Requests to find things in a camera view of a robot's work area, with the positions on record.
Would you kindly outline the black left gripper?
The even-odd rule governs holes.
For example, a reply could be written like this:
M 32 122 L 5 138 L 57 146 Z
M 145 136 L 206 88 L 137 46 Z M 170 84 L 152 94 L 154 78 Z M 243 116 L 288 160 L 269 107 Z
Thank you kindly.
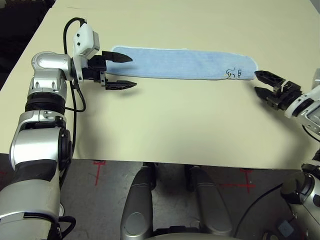
M 82 68 L 84 80 L 92 80 L 99 83 L 107 90 L 125 90 L 135 87 L 137 84 L 131 81 L 108 81 L 106 80 L 107 65 L 106 61 L 114 63 L 131 62 L 132 58 L 118 52 L 102 51 L 102 55 L 95 55 L 87 61 L 87 67 Z

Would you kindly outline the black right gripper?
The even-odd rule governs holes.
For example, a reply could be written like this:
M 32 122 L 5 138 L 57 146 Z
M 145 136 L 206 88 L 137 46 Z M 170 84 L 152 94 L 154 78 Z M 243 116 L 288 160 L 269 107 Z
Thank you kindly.
M 294 100 L 302 95 L 301 86 L 265 70 L 254 72 L 257 79 L 269 86 L 274 87 L 273 91 L 267 88 L 254 87 L 256 95 L 275 110 L 286 110 Z

